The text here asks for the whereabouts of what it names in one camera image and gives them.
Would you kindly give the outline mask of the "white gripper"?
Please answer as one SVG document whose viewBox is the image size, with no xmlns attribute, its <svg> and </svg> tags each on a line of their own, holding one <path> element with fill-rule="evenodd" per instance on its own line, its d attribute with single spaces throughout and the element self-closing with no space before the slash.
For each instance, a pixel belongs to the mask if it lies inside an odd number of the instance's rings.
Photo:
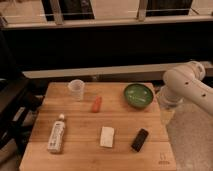
<svg viewBox="0 0 213 171">
<path fill-rule="evenodd" d="M 182 98 L 171 91 L 167 86 L 162 86 L 157 93 L 157 100 L 161 107 L 171 109 L 179 106 L 182 103 Z M 163 110 L 161 112 L 161 120 L 164 125 L 167 125 L 175 114 L 174 110 Z"/>
</svg>

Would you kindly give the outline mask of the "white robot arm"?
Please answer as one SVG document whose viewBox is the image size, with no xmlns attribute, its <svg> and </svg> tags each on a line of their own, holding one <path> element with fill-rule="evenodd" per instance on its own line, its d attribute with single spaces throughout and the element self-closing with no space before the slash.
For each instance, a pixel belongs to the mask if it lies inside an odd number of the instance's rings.
<svg viewBox="0 0 213 171">
<path fill-rule="evenodd" d="M 170 122 L 175 108 L 181 105 L 184 99 L 213 116 L 213 88 L 202 82 L 205 75 L 204 66 L 197 61 L 175 66 L 163 74 L 164 85 L 157 93 L 163 125 Z"/>
</svg>

